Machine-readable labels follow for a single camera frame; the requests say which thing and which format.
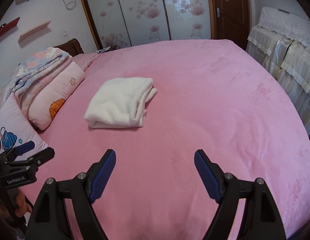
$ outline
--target screw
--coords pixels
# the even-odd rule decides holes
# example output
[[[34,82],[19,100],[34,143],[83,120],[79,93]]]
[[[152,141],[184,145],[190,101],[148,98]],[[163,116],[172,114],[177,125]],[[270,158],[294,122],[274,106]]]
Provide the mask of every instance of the screw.
[[[85,172],[81,172],[77,175],[77,178],[79,179],[84,179],[86,177],[86,173]]]
[[[264,184],[264,180],[262,178],[258,178],[256,182],[260,185]]]
[[[47,183],[48,185],[52,184],[53,182],[54,182],[54,179],[53,179],[53,178],[49,178],[49,179],[46,180],[46,183]]]
[[[233,178],[233,174],[231,174],[230,172],[225,173],[224,176],[227,179],[232,179]]]

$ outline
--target floral blanket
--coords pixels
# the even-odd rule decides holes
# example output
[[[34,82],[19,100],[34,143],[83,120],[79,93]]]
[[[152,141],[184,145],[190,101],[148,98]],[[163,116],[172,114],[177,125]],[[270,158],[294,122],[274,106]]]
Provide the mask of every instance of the floral blanket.
[[[24,101],[22,112],[27,115],[32,98],[67,66],[65,63],[71,58],[67,52],[53,47],[33,54],[10,75],[9,82],[0,93],[0,109],[14,93],[20,106]]]

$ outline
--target pink bed sheet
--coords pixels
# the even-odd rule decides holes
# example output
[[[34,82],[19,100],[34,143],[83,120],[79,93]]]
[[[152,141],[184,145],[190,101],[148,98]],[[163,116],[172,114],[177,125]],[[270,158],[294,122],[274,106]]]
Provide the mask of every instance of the pink bed sheet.
[[[102,54],[41,137],[55,158],[24,187],[35,201],[48,177],[70,179],[114,149],[117,163],[93,207],[110,240],[202,240],[217,209],[194,166],[204,149],[239,179],[266,180],[287,236],[310,219],[310,142],[288,96],[228,40],[163,41]],[[83,116],[115,77],[151,77],[145,126],[90,129]],[[82,239],[70,202],[76,239]],[[244,201],[229,239],[236,239]]]

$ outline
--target door handle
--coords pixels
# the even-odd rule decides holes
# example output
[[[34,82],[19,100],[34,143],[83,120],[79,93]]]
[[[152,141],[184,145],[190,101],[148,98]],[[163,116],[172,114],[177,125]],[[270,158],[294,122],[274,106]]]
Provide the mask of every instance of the door handle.
[[[220,13],[224,13],[224,12],[222,12],[222,11],[220,11],[220,8],[216,8],[216,11],[217,11],[217,17],[220,17]]]

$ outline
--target white fabric cover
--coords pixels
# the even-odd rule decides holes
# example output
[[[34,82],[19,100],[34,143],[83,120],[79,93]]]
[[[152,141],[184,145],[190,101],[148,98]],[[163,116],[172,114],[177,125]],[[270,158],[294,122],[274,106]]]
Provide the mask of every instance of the white fabric cover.
[[[255,26],[246,52],[283,87],[310,136],[310,49],[275,31]]]
[[[90,101],[84,119],[91,128],[143,127],[145,103],[156,94],[151,78],[113,78]]]
[[[278,9],[263,7],[258,26],[299,41],[310,49],[310,21]]]
[[[292,41],[281,34],[258,26],[251,29],[248,41],[246,52],[276,78]]]
[[[310,95],[310,50],[299,42],[294,42],[289,49],[281,68],[293,76],[297,83]]]
[[[284,69],[279,72],[277,81],[291,99],[310,136],[310,95]]]

